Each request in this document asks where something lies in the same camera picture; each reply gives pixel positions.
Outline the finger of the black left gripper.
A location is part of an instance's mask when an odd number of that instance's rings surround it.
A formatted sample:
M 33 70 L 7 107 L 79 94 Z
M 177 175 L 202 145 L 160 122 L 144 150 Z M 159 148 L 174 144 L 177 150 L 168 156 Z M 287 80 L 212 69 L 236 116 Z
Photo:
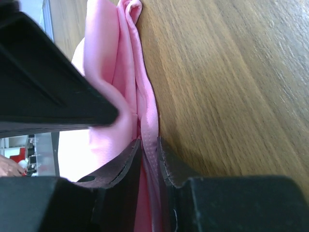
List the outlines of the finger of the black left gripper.
M 109 126 L 119 112 L 16 0 L 0 3 L 2 138 Z

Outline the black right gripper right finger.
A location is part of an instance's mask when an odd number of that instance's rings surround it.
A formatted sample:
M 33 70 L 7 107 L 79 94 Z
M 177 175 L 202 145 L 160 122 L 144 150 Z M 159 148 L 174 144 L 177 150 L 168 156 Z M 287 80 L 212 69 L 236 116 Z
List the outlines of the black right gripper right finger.
M 309 205 L 286 176 L 205 177 L 157 140 L 165 232 L 306 232 Z

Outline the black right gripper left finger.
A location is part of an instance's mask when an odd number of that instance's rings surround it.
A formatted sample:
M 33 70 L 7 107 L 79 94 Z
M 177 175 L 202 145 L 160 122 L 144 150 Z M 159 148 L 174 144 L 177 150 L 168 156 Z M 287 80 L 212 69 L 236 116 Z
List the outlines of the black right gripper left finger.
M 133 231 L 141 155 L 141 141 L 136 139 L 76 183 L 55 176 L 1 178 L 1 231 Z

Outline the light pink t-shirt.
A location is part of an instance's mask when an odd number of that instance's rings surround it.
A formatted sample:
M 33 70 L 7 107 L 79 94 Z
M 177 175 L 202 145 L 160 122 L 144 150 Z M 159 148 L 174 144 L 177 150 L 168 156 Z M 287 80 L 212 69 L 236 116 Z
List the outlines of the light pink t-shirt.
M 61 132 L 58 163 L 60 176 L 76 182 L 117 157 L 131 141 L 141 138 L 143 155 L 134 230 L 160 232 L 159 124 L 136 28 L 141 11 L 138 0 L 121 0 L 118 4 L 88 1 L 85 36 L 74 52 L 72 64 L 118 108 L 119 117 L 109 127 Z

